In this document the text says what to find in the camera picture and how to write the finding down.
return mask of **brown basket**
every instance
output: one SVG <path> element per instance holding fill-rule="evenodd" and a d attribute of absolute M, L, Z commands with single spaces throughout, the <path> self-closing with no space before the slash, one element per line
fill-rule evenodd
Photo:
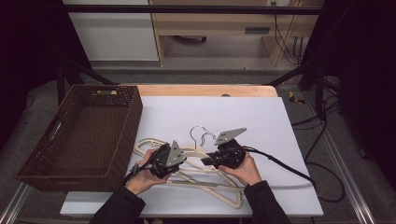
<path fill-rule="evenodd" d="M 42 191 L 114 191 L 142 109 L 136 86 L 73 86 L 15 178 Z"/>

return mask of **white cabinet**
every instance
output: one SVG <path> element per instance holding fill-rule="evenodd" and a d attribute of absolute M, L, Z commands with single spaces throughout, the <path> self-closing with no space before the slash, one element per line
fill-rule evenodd
<path fill-rule="evenodd" d="M 64 0 L 65 4 L 148 5 L 147 0 Z M 158 61 L 149 13 L 70 13 L 90 61 Z"/>

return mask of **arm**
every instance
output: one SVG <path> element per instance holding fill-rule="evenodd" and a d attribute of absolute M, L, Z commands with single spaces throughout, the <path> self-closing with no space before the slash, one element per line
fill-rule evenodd
<path fill-rule="evenodd" d="M 149 160 L 155 149 L 147 151 L 145 157 L 138 164 L 144 164 Z M 149 170 L 143 170 L 132 177 L 127 184 L 115 191 L 105 204 L 96 212 L 91 219 L 91 224 L 132 224 L 138 217 L 145 202 L 137 197 L 138 194 L 150 189 L 154 185 L 164 184 L 170 175 L 163 179 L 153 175 Z"/>
<path fill-rule="evenodd" d="M 221 165 L 219 169 L 227 175 L 235 176 L 246 186 L 244 192 L 253 211 L 253 223 L 290 223 L 282 207 L 276 201 L 268 183 L 262 181 L 256 163 L 248 152 L 238 168 L 231 169 Z"/>

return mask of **person's right hand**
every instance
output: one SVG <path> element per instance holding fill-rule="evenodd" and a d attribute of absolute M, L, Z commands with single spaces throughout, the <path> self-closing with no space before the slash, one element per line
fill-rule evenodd
<path fill-rule="evenodd" d="M 238 168 L 232 169 L 230 167 L 220 165 L 219 169 L 227 175 L 235 176 L 245 186 L 252 186 L 262 181 L 256 162 L 254 162 L 254 159 L 248 152 L 244 161 Z"/>

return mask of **white tabletop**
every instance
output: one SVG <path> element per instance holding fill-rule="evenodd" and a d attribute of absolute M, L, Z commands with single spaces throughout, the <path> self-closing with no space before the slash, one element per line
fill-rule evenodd
<path fill-rule="evenodd" d="M 309 175 L 298 147 L 288 114 L 279 97 L 190 97 L 143 96 L 143 114 L 137 141 L 156 138 L 183 146 L 193 146 L 190 130 L 204 126 L 216 136 L 239 128 L 247 130 L 235 139 L 243 146 L 255 147 L 294 169 Z M 200 139 L 199 129 L 192 132 Z M 210 135 L 203 148 L 217 148 Z M 251 153 L 268 181 L 277 201 L 290 217 L 322 216 L 318 197 L 309 181 L 285 170 L 264 156 Z M 129 169 L 140 157 L 133 154 Z M 213 175 L 189 174 L 200 181 L 219 182 Z M 221 194 L 233 199 L 231 192 Z M 111 193 L 69 192 L 61 214 L 74 217 L 92 216 Z M 139 195 L 145 202 L 141 217 L 249 217 L 251 209 L 243 196 L 240 208 L 231 208 L 200 189 L 155 186 Z"/>

